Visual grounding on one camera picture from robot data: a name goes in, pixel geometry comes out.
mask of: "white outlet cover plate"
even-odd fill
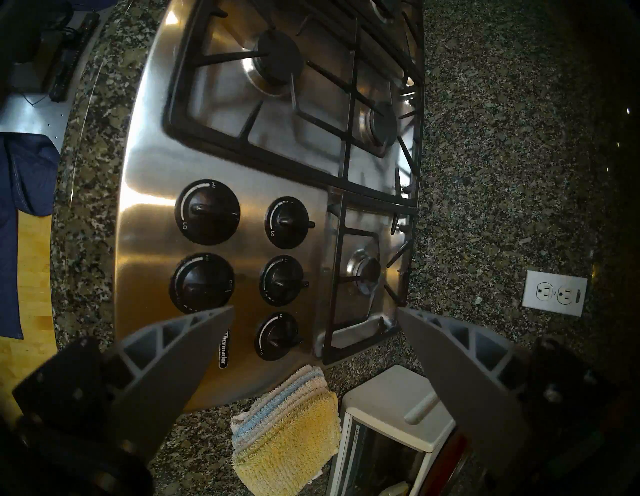
[[[541,301],[536,296],[538,285],[543,282],[548,282],[553,287],[551,298],[548,301]],[[580,300],[577,303],[569,303],[568,305],[560,303],[558,301],[558,290],[561,287],[574,289],[576,294],[578,294],[579,291]],[[525,283],[524,295],[522,296],[522,306],[580,317],[582,315],[586,293],[587,280],[584,277],[563,276],[560,274],[548,274],[546,272],[528,270],[527,282]]]

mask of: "granite countertop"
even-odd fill
[[[168,0],[114,8],[76,95],[58,173],[51,287],[60,348],[113,340],[120,169],[136,89]],[[410,304],[530,346],[553,334],[631,381],[638,276],[632,87],[602,77],[567,13],[543,0],[428,0],[426,135]],[[589,277],[583,316],[520,306],[527,269]],[[391,365],[420,371],[404,336],[326,372],[345,392]],[[248,401],[181,416],[150,468],[158,493],[249,494],[228,422]],[[324,494],[324,475],[303,494]]]

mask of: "blue cloth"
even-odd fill
[[[0,134],[0,336],[23,339],[18,305],[18,212],[51,215],[60,154],[39,134]]]
[[[321,377],[322,375],[323,375],[322,371],[313,370],[308,374],[305,374],[302,377],[298,378],[294,383],[289,385],[289,387],[281,391],[276,397],[270,400],[269,403],[264,405],[260,409],[260,411],[253,416],[251,420],[249,420],[248,422],[245,422],[242,425],[242,427],[240,427],[237,430],[237,432],[233,435],[233,439],[237,440],[238,438],[242,437],[243,434],[245,434],[246,432],[249,432],[256,425],[262,422],[262,420],[265,419],[273,410],[275,410],[280,403],[282,403],[289,396],[291,396],[299,387],[304,386],[304,384],[306,384],[307,381],[310,381],[311,379],[314,379],[316,377]]]

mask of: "burner cap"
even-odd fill
[[[372,288],[375,288],[380,280],[381,272],[382,267],[380,266],[380,262],[375,258],[369,257],[364,259],[360,265],[358,265],[358,269],[356,270],[356,275],[362,279],[358,284],[360,290],[362,291],[363,287],[369,291],[371,291]]]
[[[291,38],[280,31],[270,29],[258,38],[255,50],[267,52],[264,57],[255,58],[258,73],[273,86],[289,84],[291,74],[297,79],[302,74],[305,61]]]
[[[373,110],[369,113],[369,125],[373,140],[379,147],[390,147],[398,137],[398,122],[394,108],[389,102],[381,102],[376,107],[382,112]]]

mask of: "cast iron grate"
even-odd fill
[[[370,0],[362,3],[356,3],[352,1],[333,0],[333,3],[337,4],[342,10],[351,12],[352,15],[355,15],[360,19],[367,20],[366,23],[362,23],[363,31],[366,31],[367,34],[374,38],[380,45],[385,46],[385,50],[393,57],[394,60],[396,60],[398,64],[400,64],[401,67],[403,67],[403,69],[406,70],[408,77],[412,78],[414,81],[418,81],[420,84],[423,83],[424,74],[421,74],[418,71],[411,57],[408,35],[405,33],[406,52],[394,44],[385,43],[386,40],[380,36],[380,23],[372,14],[370,3],[375,4],[378,10],[385,14],[386,17],[392,17],[393,14],[389,12],[384,2],[381,0]],[[401,12],[404,24],[411,34],[418,50],[420,50],[420,52],[424,52],[424,37],[422,35],[422,6],[418,1],[402,0],[401,3],[411,6],[418,13],[420,24],[416,25],[409,19],[409,16],[407,16],[404,10]]]
[[[342,246],[344,242],[344,236],[352,235],[352,236],[364,236],[370,237],[376,241],[376,244],[379,244],[378,234],[371,231],[361,230],[361,229],[353,229],[351,227],[347,227],[345,224],[346,214],[348,208],[356,207],[361,211],[372,211],[379,212],[383,214],[393,214],[394,220],[393,223],[397,223],[399,216],[407,217],[406,229],[402,229],[403,232],[413,233],[415,227],[415,219],[417,213],[415,209],[411,207],[406,207],[403,205],[395,205],[389,204],[386,202],[380,202],[378,200],[374,200],[373,198],[364,198],[362,196],[352,195],[350,193],[343,193],[340,198],[339,204],[330,205],[328,208],[328,212],[338,219],[338,231],[337,231],[337,241],[335,247],[335,255],[333,258],[333,276],[332,276],[332,289],[331,289],[331,301],[329,306],[329,318],[327,329],[325,330],[324,335],[324,344],[323,344],[323,363],[325,365],[329,365],[348,356],[354,355],[355,353],[359,353],[370,346],[373,346],[379,343],[382,340],[385,340],[394,334],[400,332],[401,328],[397,323],[387,323],[385,322],[383,317],[380,317],[378,321],[378,331],[373,336],[364,339],[360,342],[354,343],[350,346],[346,346],[344,348],[336,348],[332,346],[332,337],[333,333],[344,329],[347,327],[351,327],[357,324],[362,324],[367,322],[371,316],[371,309],[373,306],[373,301],[375,295],[372,295],[371,304],[369,305],[369,313],[366,317],[361,319],[354,319],[347,322],[335,322],[335,307],[337,303],[338,296],[338,286],[340,284],[358,282],[360,278],[357,276],[343,276],[340,274],[340,265],[342,263]],[[410,234],[407,234],[406,241],[400,247],[400,249],[394,254],[393,257],[386,263],[387,269],[391,268],[393,264],[397,262],[397,260],[404,255],[407,250],[413,244],[413,239],[410,237]],[[384,282],[383,286],[388,293],[388,295],[394,300],[394,303],[399,307],[406,306],[406,299],[409,291],[409,271],[411,268],[411,264],[407,264],[406,268],[403,268],[403,271],[400,271],[400,284],[399,284],[399,292],[398,295],[388,283]]]
[[[177,59],[181,60],[175,69],[172,81],[172,90],[168,99],[166,111],[164,112],[164,128],[166,132],[181,140],[187,146],[195,149],[203,150],[214,155],[242,163],[254,167],[259,170],[271,173],[273,175],[285,177],[286,179],[296,180],[311,186],[332,186],[345,191],[350,191],[363,196],[393,202],[399,205],[415,207],[417,205],[418,188],[417,184],[420,178],[420,159],[422,150],[419,146],[422,136],[422,128],[424,125],[422,112],[423,92],[419,82],[422,81],[422,75],[417,73],[415,65],[410,58],[394,47],[388,40],[380,36],[370,25],[366,24],[366,20],[362,20],[357,12],[350,8],[346,3],[340,3],[344,15],[352,16],[355,22],[355,35],[350,39],[349,34],[345,33],[342,27],[327,17],[325,14],[309,5],[307,2],[301,2],[308,10],[309,14],[302,22],[298,34],[300,34],[309,22],[319,22],[325,30],[340,42],[352,55],[351,82],[347,83],[341,78],[320,67],[319,65],[307,61],[306,64],[312,70],[315,70],[333,84],[338,86],[342,91],[349,95],[348,108],[348,124],[346,131],[340,130],[331,124],[304,112],[298,102],[298,93],[294,78],[291,78],[291,101],[296,116],[314,124],[321,129],[339,137],[346,146],[342,154],[342,161],[338,175],[332,175],[322,170],[309,167],[306,164],[283,157],[274,152],[256,146],[249,142],[249,135],[260,113],[264,100],[261,100],[249,114],[242,131],[238,137],[231,136],[221,131],[212,129],[204,124],[197,122],[188,114],[188,104],[191,96],[191,89],[195,79],[196,70],[206,65],[226,63],[246,58],[264,57],[268,54],[260,51],[242,51],[235,53],[218,53],[204,55],[202,47],[207,34],[207,27],[211,17],[225,18],[227,13],[214,6],[211,2],[201,0],[194,9],[192,18],[189,20],[189,27],[186,30],[186,36],[183,39],[181,47],[181,55]],[[258,0],[252,0],[251,4],[256,12],[265,20],[270,29],[275,29],[275,25],[271,20],[269,8]],[[413,127],[413,153],[409,152],[406,143],[402,137],[398,136],[397,140],[403,151],[404,157],[411,170],[410,185],[402,189],[409,198],[404,198],[398,193],[396,188],[395,194],[378,191],[373,188],[349,181],[349,164],[351,162],[351,147],[358,147],[374,156],[381,157],[383,154],[379,150],[364,143],[362,140],[353,136],[353,122],[355,118],[355,102],[359,101],[363,105],[372,109],[373,112],[380,112],[376,108],[373,101],[362,95],[356,87],[358,79],[358,62],[362,61],[370,66],[375,72],[382,76],[389,85],[395,84],[392,78],[382,69],[376,66],[375,62],[364,53],[360,43],[361,31],[366,31],[375,42],[377,42],[394,61],[399,65],[404,73],[402,88],[399,91],[401,97],[412,97],[412,103],[415,110],[400,116],[398,119],[403,120],[413,117],[416,119]],[[408,79],[411,78],[413,85],[407,86]],[[398,181],[399,170],[396,169],[396,181]]]

